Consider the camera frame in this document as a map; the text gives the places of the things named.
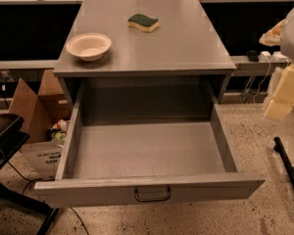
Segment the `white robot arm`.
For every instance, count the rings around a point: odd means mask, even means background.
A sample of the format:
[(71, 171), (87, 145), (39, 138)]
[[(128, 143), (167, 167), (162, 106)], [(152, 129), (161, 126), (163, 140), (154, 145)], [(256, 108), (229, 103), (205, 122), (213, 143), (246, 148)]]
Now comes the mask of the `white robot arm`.
[(264, 115), (272, 120), (285, 119), (294, 108), (294, 7), (286, 18), (262, 35), (259, 42), (267, 46), (280, 46), (281, 54), (291, 60), (281, 73), (275, 74), (270, 84)]

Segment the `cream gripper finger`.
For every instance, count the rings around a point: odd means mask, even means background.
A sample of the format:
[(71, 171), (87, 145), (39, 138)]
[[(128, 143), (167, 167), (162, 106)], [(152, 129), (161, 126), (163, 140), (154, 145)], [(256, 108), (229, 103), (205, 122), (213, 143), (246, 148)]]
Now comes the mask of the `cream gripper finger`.
[(283, 25), (284, 21), (280, 21), (279, 23), (277, 23), (273, 28), (271, 28), (261, 36), (259, 42), (269, 47), (279, 46)]
[(272, 93), (264, 115), (272, 120), (285, 119), (294, 108), (294, 64), (278, 69), (271, 79)]

